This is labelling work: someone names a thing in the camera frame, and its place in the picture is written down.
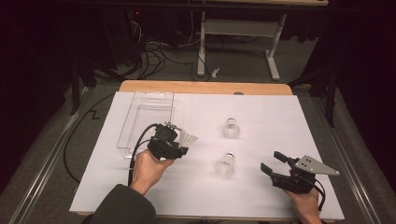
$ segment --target black cable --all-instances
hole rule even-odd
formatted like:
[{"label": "black cable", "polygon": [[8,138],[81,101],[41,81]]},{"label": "black cable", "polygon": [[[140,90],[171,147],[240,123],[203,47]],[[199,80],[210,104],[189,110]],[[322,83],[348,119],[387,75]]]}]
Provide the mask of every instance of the black cable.
[{"label": "black cable", "polygon": [[142,138],[145,136],[146,132],[149,131],[150,128],[152,127],[158,127],[158,124],[150,124],[145,131],[140,134],[139,139],[136,142],[136,145],[134,146],[134,152],[132,153],[132,158],[131,158],[131,163],[129,164],[129,174],[128,174],[128,186],[131,186],[132,180],[134,178],[134,156],[136,155],[137,149],[144,143],[140,143],[142,141]]},{"label": "black cable", "polygon": [[66,150],[67,150],[67,146],[69,145],[70,139],[72,138],[73,134],[76,132],[76,129],[78,128],[78,126],[81,124],[81,122],[84,120],[84,118],[90,113],[92,112],[93,108],[96,107],[97,105],[99,105],[100,103],[102,103],[105,99],[107,99],[108,97],[114,95],[115,93],[111,93],[108,96],[106,96],[105,98],[101,99],[100,101],[96,102],[96,104],[94,104],[93,106],[91,106],[88,111],[82,116],[82,118],[78,121],[76,127],[73,129],[73,131],[70,133],[70,136],[68,137],[68,139],[66,140],[66,143],[64,144],[64,168],[66,169],[66,172],[70,175],[70,177],[76,181],[78,184],[80,183],[80,180],[77,179],[70,171],[68,165],[67,165],[67,159],[66,159]]},{"label": "black cable", "polygon": [[314,187],[314,188],[320,193],[320,195],[322,196],[321,202],[320,202],[320,204],[319,204],[319,206],[318,206],[318,211],[321,212],[321,209],[322,209],[322,207],[323,207],[323,204],[324,204],[324,202],[325,202],[325,200],[326,200],[326,191],[325,191],[325,189],[323,188],[323,185],[322,185],[318,180],[315,179],[315,181],[318,182],[318,183],[321,185],[321,187],[322,187],[322,189],[323,189],[323,191],[322,191],[322,189],[320,189],[317,185],[315,185],[315,183],[312,183],[311,181],[309,181],[308,179],[306,179],[306,178],[304,178],[304,177],[301,177],[301,179],[303,179],[304,181],[306,181],[307,183],[309,183],[310,185],[312,185],[312,187]]}]

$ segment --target table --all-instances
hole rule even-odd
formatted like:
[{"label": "table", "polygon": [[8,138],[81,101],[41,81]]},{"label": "table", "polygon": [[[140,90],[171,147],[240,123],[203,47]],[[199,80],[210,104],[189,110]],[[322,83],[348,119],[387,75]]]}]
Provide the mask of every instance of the table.
[{"label": "table", "polygon": [[[297,97],[282,84],[123,82],[70,211],[92,213],[116,184],[126,184],[129,160],[119,153],[117,141],[133,99],[131,91],[174,92],[172,121],[199,137],[188,154],[169,167],[146,195],[158,217],[295,220],[290,200],[272,187],[270,178],[260,171],[260,161],[287,174],[289,167],[273,158],[274,150],[293,158],[309,154],[320,160],[320,156]],[[235,141],[224,139],[218,132],[229,116],[236,118],[242,130]],[[212,165],[229,150],[235,154],[235,175],[218,177]],[[318,179],[327,192],[321,217],[344,219],[329,178],[319,175]]]},{"label": "table", "polygon": [[[252,4],[271,4],[283,6],[327,6],[327,0],[207,0],[210,3],[252,3]],[[283,26],[286,21],[286,14],[280,15],[278,21],[238,21],[238,20],[218,20],[207,19],[205,11],[202,12],[201,19],[201,43],[198,55],[198,77],[205,74],[205,35],[253,35],[272,37],[273,43],[270,49],[265,51],[265,58],[270,68],[270,73],[274,81],[279,81],[280,76],[277,72],[274,54],[276,46],[282,34]]]}]

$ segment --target wooden table edge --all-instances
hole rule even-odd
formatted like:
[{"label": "wooden table edge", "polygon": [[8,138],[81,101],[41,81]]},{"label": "wooden table edge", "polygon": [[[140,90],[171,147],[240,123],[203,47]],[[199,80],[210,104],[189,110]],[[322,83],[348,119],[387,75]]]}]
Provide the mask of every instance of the wooden table edge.
[{"label": "wooden table edge", "polygon": [[120,91],[162,91],[176,93],[235,94],[245,95],[293,95],[286,84],[236,83],[236,82],[192,82],[127,80]]}]

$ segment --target white stand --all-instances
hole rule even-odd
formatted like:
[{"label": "white stand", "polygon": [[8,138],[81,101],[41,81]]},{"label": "white stand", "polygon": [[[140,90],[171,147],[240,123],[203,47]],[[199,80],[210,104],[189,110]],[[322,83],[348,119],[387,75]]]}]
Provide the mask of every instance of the white stand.
[{"label": "white stand", "polygon": [[272,79],[279,81],[280,76],[276,69],[274,54],[283,26],[286,14],[281,15],[279,21],[235,21],[235,20],[213,20],[206,19],[205,12],[202,13],[201,20],[201,45],[198,58],[198,77],[205,74],[205,35],[252,35],[273,38],[271,49],[265,51],[265,57],[270,67]]}]

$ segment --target dark background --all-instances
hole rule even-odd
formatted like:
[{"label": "dark background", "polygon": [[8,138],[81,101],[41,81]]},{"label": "dark background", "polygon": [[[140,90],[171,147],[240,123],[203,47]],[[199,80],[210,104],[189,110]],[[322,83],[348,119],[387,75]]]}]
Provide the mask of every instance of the dark background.
[{"label": "dark background", "polygon": [[[396,79],[393,14],[396,6],[389,0],[348,0],[330,1],[328,8],[357,6],[363,6],[364,13],[359,16],[290,14],[281,38],[298,36],[305,41],[320,36],[302,76],[309,76],[337,59],[332,64],[334,73],[325,73],[310,82],[320,94],[326,94],[329,76],[336,74],[337,86],[361,136],[396,189],[392,172],[396,159],[393,137],[396,105],[392,88]],[[136,46],[124,30],[125,17],[114,17],[128,13],[120,14],[119,10],[122,9],[65,8],[49,0],[2,1],[1,191],[43,125],[64,103],[63,93],[71,82],[76,53],[107,68],[134,60],[134,55],[126,53]],[[190,32],[190,21],[185,20],[189,13],[158,10],[142,13],[142,17],[135,19],[144,23],[145,32],[170,44],[177,44],[177,30],[186,35]],[[252,16],[264,19],[262,15]]]}]

